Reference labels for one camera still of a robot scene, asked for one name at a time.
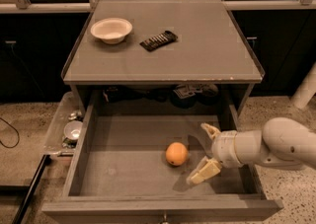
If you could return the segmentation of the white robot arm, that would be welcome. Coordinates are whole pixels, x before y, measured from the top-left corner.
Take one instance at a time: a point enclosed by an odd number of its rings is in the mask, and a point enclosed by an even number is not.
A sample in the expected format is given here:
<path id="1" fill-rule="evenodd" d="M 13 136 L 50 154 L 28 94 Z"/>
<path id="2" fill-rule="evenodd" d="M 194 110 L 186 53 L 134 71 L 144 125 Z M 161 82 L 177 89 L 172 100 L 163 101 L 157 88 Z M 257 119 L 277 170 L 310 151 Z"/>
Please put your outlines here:
<path id="1" fill-rule="evenodd" d="M 278 170 L 316 168 L 316 133 L 286 117 L 269 119 L 260 130 L 221 131 L 203 122 L 205 156 L 187 177 L 190 186 L 217 176 L 222 169 L 259 165 Z"/>

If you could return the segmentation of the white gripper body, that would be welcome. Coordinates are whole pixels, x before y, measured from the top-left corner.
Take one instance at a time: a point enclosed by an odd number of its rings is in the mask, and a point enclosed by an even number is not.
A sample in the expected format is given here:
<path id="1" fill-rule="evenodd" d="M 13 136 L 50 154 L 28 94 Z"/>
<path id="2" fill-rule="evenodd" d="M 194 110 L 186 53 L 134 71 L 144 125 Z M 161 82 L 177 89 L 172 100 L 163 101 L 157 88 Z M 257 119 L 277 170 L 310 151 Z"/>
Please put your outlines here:
<path id="1" fill-rule="evenodd" d="M 236 130 L 223 131 L 213 140 L 211 152 L 213 158 L 224 168 L 237 168 L 238 158 L 235 152 Z"/>

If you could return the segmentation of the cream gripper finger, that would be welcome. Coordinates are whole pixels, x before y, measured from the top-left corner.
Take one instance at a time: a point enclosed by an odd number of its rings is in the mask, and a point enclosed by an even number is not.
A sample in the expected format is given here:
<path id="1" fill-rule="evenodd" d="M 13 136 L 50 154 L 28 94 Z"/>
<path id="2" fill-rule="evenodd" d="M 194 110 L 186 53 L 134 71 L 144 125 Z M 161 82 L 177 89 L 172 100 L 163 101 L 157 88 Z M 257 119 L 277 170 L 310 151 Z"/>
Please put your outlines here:
<path id="1" fill-rule="evenodd" d="M 206 132 L 211 140 L 214 140 L 221 133 L 217 127 L 208 123 L 202 123 L 200 127 Z"/>
<path id="2" fill-rule="evenodd" d="M 199 185 L 218 175 L 221 172 L 221 169 L 222 166 L 217 160 L 204 156 L 187 177 L 187 184 Z"/>

